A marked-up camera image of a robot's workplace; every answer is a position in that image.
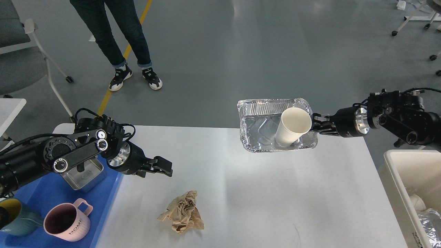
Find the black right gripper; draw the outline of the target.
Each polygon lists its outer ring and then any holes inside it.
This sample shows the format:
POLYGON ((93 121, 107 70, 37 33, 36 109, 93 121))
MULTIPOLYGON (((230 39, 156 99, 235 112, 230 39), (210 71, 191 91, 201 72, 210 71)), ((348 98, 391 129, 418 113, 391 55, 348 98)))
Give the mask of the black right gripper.
POLYGON ((335 125, 335 126, 313 126, 312 131, 322 135, 341 137, 363 137, 370 130, 367 118, 367 109, 364 107, 343 108, 334 115, 312 115, 313 125, 335 125))

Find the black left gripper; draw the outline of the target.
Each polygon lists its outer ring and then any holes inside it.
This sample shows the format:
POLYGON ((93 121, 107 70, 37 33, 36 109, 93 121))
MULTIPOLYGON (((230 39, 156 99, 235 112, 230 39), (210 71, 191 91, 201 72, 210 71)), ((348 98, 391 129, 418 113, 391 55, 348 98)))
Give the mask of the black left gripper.
POLYGON ((124 175, 136 175, 144 178, 146 173, 161 173, 168 177, 172 177, 172 162, 156 156, 153 159, 145 157, 141 148, 124 141, 116 155, 112 159, 107 159, 107 166, 124 175))

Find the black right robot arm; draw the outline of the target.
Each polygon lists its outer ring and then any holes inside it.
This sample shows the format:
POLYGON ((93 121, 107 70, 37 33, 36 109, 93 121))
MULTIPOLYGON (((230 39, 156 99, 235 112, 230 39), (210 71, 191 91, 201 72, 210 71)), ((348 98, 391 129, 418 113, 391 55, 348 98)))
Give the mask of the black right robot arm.
POLYGON ((440 93, 429 87, 370 93, 362 102, 339 109, 334 115, 313 113, 310 130, 348 138, 364 137, 371 129, 384 128, 398 138, 396 148, 408 144, 440 151, 441 119, 439 114, 425 111, 420 97, 425 91, 440 93))

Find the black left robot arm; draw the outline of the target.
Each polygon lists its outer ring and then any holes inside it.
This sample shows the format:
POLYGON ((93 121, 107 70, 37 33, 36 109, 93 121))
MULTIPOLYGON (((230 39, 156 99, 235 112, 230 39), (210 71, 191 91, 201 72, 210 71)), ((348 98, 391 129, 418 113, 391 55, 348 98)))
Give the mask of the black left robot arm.
POLYGON ((87 108, 93 118, 79 119, 71 116, 75 124, 72 134, 34 135, 1 151, 0 183, 1 197, 12 196, 13 192, 49 174, 66 174, 75 168, 84 170, 84 162, 100 155, 107 166, 124 175, 162 173, 172 176, 172 162, 156 156, 145 157, 143 150, 131 143, 135 131, 126 133, 128 123, 117 123, 107 115, 98 115, 87 108))

